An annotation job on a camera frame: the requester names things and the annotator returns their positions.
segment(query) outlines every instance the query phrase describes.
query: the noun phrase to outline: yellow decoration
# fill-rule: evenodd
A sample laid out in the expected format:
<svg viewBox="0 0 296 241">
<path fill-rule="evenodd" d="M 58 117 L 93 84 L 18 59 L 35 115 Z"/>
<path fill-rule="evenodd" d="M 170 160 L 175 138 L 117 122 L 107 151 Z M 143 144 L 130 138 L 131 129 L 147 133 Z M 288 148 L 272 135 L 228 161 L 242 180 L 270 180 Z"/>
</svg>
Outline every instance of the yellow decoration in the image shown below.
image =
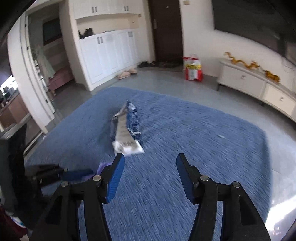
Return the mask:
<svg viewBox="0 0 296 241">
<path fill-rule="evenodd" d="M 247 68 L 247 69 L 258 69 L 260 68 L 263 72 L 265 72 L 265 76 L 268 79 L 271 79 L 277 83 L 279 83 L 280 78 L 279 76 L 272 74 L 270 71 L 268 70 L 264 70 L 260 65 L 257 64 L 257 62 L 252 61 L 250 65 L 247 65 L 246 62 L 242 61 L 242 60 L 236 60 L 235 57 L 231 56 L 230 52 L 225 52 L 224 55 L 228 55 L 228 57 L 231 59 L 231 63 L 233 64 L 237 64 L 237 63 L 243 63 L 243 65 Z"/>
</svg>

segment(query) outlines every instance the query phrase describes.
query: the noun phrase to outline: red and white bag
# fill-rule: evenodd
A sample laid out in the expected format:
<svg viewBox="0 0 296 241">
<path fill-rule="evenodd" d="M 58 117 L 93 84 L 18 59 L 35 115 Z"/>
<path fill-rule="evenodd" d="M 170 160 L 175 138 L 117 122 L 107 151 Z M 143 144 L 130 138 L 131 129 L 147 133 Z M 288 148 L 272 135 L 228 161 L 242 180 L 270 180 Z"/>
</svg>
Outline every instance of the red and white bag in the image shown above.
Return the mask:
<svg viewBox="0 0 296 241">
<path fill-rule="evenodd" d="M 198 80 L 202 81 L 202 65 L 196 55 L 190 55 L 190 57 L 184 57 L 184 72 L 186 80 Z"/>
</svg>

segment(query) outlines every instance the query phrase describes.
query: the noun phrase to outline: shoe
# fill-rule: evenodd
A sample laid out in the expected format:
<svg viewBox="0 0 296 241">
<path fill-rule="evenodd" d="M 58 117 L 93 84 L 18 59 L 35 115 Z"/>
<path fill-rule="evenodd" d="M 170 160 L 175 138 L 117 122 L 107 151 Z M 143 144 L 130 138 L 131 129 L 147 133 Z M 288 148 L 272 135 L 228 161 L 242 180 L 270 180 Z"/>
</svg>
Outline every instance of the shoe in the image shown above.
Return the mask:
<svg viewBox="0 0 296 241">
<path fill-rule="evenodd" d="M 131 68 L 128 72 L 131 73 L 131 74 L 137 74 L 138 73 L 138 71 L 136 71 L 134 68 Z"/>
<path fill-rule="evenodd" d="M 130 77 L 130 76 L 131 76 L 131 73 L 129 73 L 129 72 L 122 72 L 119 76 L 117 76 L 117 78 L 119 80 L 122 80 L 122 79 L 124 79 L 126 77 Z"/>
</svg>

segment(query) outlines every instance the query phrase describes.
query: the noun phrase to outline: white tv cabinet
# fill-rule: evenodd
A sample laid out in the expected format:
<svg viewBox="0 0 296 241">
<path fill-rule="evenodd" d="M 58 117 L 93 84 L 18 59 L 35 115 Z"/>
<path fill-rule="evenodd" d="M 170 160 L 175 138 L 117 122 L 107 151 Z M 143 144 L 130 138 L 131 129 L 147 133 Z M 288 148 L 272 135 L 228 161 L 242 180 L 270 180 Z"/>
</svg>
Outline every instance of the white tv cabinet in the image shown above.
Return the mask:
<svg viewBox="0 0 296 241">
<path fill-rule="evenodd" d="M 296 94 L 282 84 L 269 80 L 257 70 L 249 70 L 242 64 L 232 64 L 220 59 L 221 73 L 217 79 L 217 91 L 221 85 L 239 90 L 263 103 L 271 105 L 296 122 Z"/>
</svg>

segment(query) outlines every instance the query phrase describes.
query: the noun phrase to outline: tiled floor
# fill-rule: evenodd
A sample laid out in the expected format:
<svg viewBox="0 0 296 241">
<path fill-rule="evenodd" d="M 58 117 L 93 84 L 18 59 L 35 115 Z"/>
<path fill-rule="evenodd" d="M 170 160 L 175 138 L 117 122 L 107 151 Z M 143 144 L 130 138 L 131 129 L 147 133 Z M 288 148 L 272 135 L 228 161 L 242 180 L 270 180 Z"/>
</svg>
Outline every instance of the tiled floor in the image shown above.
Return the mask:
<svg viewBox="0 0 296 241">
<path fill-rule="evenodd" d="M 137 75 L 108 83 L 196 102 L 245 119 L 263 129 L 268 139 L 273 174 L 272 207 L 266 226 L 272 241 L 281 240 L 296 217 L 296 124 L 272 107 L 261 106 L 258 100 L 248 95 L 223 86 L 217 92 L 215 80 L 205 76 L 199 83 L 185 81 L 179 72 L 141 70 Z M 56 123 L 101 89 L 100 86 L 89 93 L 73 82 L 60 88 L 54 100 Z"/>
</svg>

